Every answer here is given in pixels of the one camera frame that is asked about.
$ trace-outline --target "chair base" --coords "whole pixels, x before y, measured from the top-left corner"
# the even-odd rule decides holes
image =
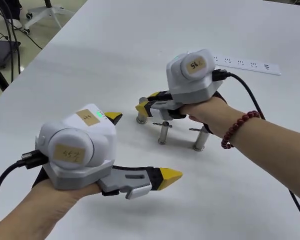
[[[61,29],[62,26],[56,14],[73,16],[75,13],[64,9],[63,7],[57,7],[57,6],[53,6],[53,7],[41,6],[41,7],[32,8],[28,10],[28,13],[26,15],[27,18],[29,18],[30,20],[24,25],[24,29],[29,30],[29,27],[31,25],[35,24],[36,22],[46,17],[53,17],[54,21]]]

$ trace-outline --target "power strip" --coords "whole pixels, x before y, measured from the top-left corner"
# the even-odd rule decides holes
[[[216,65],[243,69],[265,74],[281,75],[279,65],[272,63],[264,63],[256,60],[239,59],[230,56],[215,55],[214,62]]]

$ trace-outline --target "handwritten number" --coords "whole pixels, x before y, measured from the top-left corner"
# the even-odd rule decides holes
[[[190,66],[192,67],[192,69],[195,69],[195,68],[198,67],[199,65],[198,65],[198,63],[196,63],[196,61],[194,61],[193,63],[190,64]]]

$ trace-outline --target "green indicator light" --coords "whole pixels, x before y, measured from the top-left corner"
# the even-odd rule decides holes
[[[96,112],[96,114],[98,115],[98,117],[100,117],[100,118],[102,118],[103,116],[102,116],[102,114],[99,112],[99,111],[97,111]]]

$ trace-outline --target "chair wheel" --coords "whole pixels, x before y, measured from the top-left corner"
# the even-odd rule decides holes
[[[30,34],[30,29],[23,29],[22,32],[23,32],[24,34],[26,34],[26,35],[29,36],[29,34]]]
[[[29,12],[25,16],[27,19],[32,19],[32,17],[33,17],[32,13],[29,13]]]

